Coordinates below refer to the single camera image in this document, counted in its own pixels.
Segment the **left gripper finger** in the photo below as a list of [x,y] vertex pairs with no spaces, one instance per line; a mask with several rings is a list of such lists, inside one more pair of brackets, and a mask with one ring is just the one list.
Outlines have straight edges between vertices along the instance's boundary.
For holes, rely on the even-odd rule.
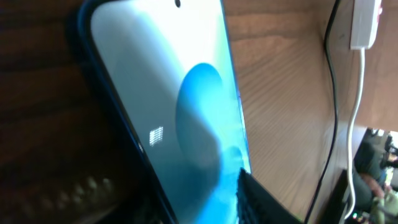
[[244,169],[237,183],[239,224],[301,224],[262,185]]

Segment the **blue screen Galaxy smartphone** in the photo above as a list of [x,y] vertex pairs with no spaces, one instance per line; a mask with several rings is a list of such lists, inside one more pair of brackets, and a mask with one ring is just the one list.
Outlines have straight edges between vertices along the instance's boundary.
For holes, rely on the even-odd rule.
[[85,1],[82,46],[167,223],[237,223],[248,143],[223,3]]

